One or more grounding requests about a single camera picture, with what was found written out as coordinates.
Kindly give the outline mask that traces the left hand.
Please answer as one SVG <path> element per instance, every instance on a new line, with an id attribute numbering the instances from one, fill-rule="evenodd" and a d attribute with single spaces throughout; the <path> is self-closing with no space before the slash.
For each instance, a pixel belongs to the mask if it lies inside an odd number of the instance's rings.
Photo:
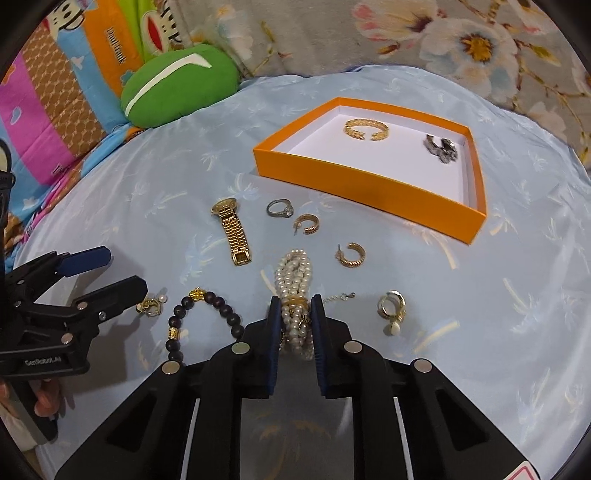
<path id="1" fill-rule="evenodd" d="M 36 397 L 34 412 L 37 416 L 51 417 L 55 415 L 61 404 L 60 381 L 57 378 L 42 380 L 36 391 Z M 1 404 L 12 416 L 19 417 L 18 412 L 10 404 L 10 389 L 4 380 L 1 381 Z"/>

